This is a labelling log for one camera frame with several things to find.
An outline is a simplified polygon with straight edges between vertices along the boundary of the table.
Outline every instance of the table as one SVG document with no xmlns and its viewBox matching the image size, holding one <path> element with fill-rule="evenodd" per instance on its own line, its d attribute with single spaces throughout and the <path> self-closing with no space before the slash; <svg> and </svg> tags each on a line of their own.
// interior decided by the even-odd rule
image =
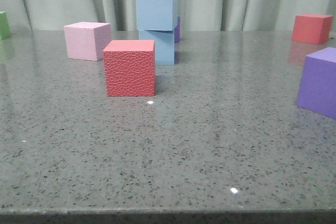
<svg viewBox="0 0 336 224">
<path fill-rule="evenodd" d="M 103 62 L 68 59 L 62 31 L 14 31 L 0 222 L 333 223 L 336 120 L 295 99 L 302 54 L 336 43 L 290 35 L 184 32 L 154 97 L 107 97 Z"/>
</svg>

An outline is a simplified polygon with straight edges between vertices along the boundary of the textured red cube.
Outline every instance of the textured red cube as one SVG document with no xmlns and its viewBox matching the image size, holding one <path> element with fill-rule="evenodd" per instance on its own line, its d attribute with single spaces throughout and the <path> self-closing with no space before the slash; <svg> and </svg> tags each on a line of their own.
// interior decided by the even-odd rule
<svg viewBox="0 0 336 224">
<path fill-rule="evenodd" d="M 154 40 L 113 40 L 103 52 L 109 97 L 154 96 Z"/>
<path fill-rule="evenodd" d="M 295 17 L 292 40 L 322 44 L 329 39 L 333 16 L 322 14 L 301 14 Z"/>
</svg>

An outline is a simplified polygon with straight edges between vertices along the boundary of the stacked blue cubes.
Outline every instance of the stacked blue cubes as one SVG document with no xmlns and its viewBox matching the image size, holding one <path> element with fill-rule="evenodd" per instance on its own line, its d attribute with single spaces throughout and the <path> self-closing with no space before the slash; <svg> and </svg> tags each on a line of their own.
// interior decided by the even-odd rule
<svg viewBox="0 0 336 224">
<path fill-rule="evenodd" d="M 155 40 L 155 64 L 174 65 L 178 0 L 136 0 L 139 39 Z"/>
</svg>

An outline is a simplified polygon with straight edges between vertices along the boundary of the green cube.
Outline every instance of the green cube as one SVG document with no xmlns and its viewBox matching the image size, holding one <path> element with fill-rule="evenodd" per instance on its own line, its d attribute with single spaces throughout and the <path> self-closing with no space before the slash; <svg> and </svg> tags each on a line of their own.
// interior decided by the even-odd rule
<svg viewBox="0 0 336 224">
<path fill-rule="evenodd" d="M 0 12 L 0 39 L 11 35 L 6 12 Z"/>
</svg>

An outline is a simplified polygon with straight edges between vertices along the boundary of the gray speckled countertop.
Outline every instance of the gray speckled countertop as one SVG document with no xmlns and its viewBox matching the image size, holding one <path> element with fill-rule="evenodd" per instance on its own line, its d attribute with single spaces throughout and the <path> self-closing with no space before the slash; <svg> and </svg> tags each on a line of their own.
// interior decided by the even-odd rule
<svg viewBox="0 0 336 224">
<path fill-rule="evenodd" d="M 335 216 L 336 120 L 295 99 L 303 52 L 336 42 L 290 35 L 183 33 L 154 97 L 107 97 L 103 62 L 68 59 L 62 31 L 0 40 L 0 216 Z"/>
</svg>

